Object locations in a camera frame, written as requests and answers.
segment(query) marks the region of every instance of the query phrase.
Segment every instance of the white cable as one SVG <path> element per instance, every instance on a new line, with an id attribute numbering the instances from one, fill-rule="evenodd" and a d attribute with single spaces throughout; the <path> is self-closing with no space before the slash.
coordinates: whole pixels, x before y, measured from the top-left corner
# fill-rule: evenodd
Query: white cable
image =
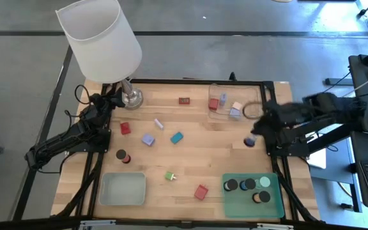
<path id="1" fill-rule="evenodd" d="M 363 84 L 361 84 L 360 86 L 358 86 L 357 88 L 355 88 L 353 91 L 350 91 L 350 93 L 346 93 L 343 97 L 350 95 L 352 92 L 354 92 L 354 91 L 356 91 L 356 90 L 360 89 L 361 87 L 363 87 L 363 86 L 364 86 L 365 84 L 367 84 L 367 83 L 368 83 L 368 81 L 367 81 L 367 82 L 365 82 L 365 83 L 363 83 Z"/>

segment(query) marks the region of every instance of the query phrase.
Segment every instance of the gray floor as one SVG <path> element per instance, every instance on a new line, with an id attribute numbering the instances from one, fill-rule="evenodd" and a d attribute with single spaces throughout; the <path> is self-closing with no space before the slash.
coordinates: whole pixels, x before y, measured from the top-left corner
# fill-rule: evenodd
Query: gray floor
<path id="1" fill-rule="evenodd" d="M 54 10 L 74 1 L 0 0 L 0 30 L 60 29 Z M 355 3 L 270 0 L 121 1 L 136 31 L 368 31 Z M 295 100 L 326 89 L 322 80 L 348 72 L 348 56 L 368 53 L 368 39 L 291 37 L 138 37 L 143 60 L 134 77 L 289 81 Z M 66 52 L 63 37 L 0 37 L 0 220 L 7 220 Z M 73 58 L 50 135 L 68 125 L 74 87 L 83 82 Z M 338 95 L 350 88 L 333 89 Z M 44 168 L 57 171 L 63 156 Z M 368 227 L 368 209 L 337 207 L 348 197 L 336 184 L 313 180 L 321 218 L 332 224 Z M 25 218 L 48 217 L 58 182 L 39 174 Z"/>

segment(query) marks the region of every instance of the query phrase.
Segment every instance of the lamp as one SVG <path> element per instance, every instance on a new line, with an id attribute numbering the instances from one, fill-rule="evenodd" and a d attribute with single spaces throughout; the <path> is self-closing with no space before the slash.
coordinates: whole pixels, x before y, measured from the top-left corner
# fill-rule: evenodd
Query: lamp
<path id="1" fill-rule="evenodd" d="M 117 0 L 82 0 L 56 11 L 83 75 L 100 83 L 120 82 L 126 109 L 143 101 L 126 80 L 142 52 Z"/>

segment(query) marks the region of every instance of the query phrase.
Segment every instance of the lavender cube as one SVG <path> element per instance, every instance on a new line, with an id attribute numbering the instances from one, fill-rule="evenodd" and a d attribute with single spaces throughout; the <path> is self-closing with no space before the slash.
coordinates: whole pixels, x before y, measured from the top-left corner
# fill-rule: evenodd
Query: lavender cube
<path id="1" fill-rule="evenodd" d="M 151 146 L 154 144 L 154 137 L 150 136 L 150 134 L 144 134 L 144 137 L 141 139 L 144 144 Z"/>
<path id="2" fill-rule="evenodd" d="M 231 110 L 229 111 L 229 116 L 234 119 L 240 119 L 241 112 L 238 109 L 231 108 Z"/>
<path id="3" fill-rule="evenodd" d="M 221 96 L 220 96 L 220 105 L 221 106 L 224 106 L 226 102 L 227 102 L 227 94 L 226 93 L 221 93 Z"/>

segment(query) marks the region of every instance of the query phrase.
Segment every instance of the lamp base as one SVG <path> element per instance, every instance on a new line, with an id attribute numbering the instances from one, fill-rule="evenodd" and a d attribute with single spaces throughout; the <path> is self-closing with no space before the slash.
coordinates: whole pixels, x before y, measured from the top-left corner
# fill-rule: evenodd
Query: lamp base
<path id="1" fill-rule="evenodd" d="M 129 95 L 122 93 L 121 99 L 126 105 L 125 109 L 128 110 L 138 109 L 140 105 L 143 104 L 143 94 L 140 89 L 132 89 Z"/>

